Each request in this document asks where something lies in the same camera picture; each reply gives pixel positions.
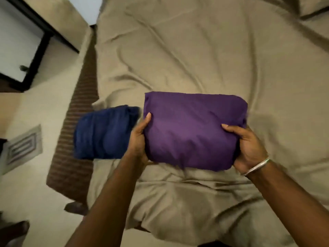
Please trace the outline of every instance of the silver bracelet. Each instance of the silver bracelet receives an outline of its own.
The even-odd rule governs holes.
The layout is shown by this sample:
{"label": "silver bracelet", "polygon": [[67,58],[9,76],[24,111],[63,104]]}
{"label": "silver bracelet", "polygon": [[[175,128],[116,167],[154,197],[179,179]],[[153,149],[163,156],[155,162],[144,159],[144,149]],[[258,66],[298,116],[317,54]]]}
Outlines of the silver bracelet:
{"label": "silver bracelet", "polygon": [[260,162],[257,166],[254,166],[253,168],[251,168],[249,171],[247,171],[245,174],[243,174],[244,176],[247,176],[248,174],[252,173],[253,171],[265,166],[267,164],[267,162],[269,161],[270,159],[267,158],[265,159],[263,162]]}

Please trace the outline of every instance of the purple folded cloth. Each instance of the purple folded cloth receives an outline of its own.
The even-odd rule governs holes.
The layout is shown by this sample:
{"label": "purple folded cloth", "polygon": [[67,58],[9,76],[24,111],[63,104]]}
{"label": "purple folded cloth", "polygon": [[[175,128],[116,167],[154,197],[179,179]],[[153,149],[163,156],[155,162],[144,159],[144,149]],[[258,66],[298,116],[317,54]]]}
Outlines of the purple folded cloth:
{"label": "purple folded cloth", "polygon": [[238,152],[237,137],[221,124],[246,126],[248,104],[235,95],[173,92],[145,94],[145,151],[151,161],[204,170],[231,168]]}

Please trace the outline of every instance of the blue fabric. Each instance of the blue fabric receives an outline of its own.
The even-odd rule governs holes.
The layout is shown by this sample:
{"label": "blue fabric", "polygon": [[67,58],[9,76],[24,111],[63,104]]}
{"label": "blue fabric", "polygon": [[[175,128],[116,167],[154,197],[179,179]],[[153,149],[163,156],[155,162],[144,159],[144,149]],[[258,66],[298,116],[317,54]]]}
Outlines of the blue fabric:
{"label": "blue fabric", "polygon": [[120,159],[127,150],[139,107],[127,105],[91,112],[80,118],[74,132],[74,157]]}

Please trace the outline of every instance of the bed sheet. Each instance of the bed sheet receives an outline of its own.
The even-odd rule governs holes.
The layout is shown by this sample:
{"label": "bed sheet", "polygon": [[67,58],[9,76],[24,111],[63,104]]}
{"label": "bed sheet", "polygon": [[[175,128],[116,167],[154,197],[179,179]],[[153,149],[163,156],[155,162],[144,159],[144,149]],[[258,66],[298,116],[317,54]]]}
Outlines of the bed sheet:
{"label": "bed sheet", "polygon": [[[148,91],[240,96],[270,157],[328,208],[328,23],[328,14],[300,21],[278,0],[108,0],[98,20],[94,108],[142,108]],[[94,161],[89,206],[118,162]],[[126,228],[139,222],[190,245],[296,246],[233,168],[147,167]]]}

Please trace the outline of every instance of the door mat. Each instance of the door mat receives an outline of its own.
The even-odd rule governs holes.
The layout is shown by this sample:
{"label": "door mat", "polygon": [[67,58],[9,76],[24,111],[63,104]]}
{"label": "door mat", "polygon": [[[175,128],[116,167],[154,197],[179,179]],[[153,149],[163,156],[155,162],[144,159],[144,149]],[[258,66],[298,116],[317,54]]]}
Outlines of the door mat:
{"label": "door mat", "polygon": [[40,153],[42,153],[42,136],[41,125],[38,125],[3,145],[0,175],[23,165]]}

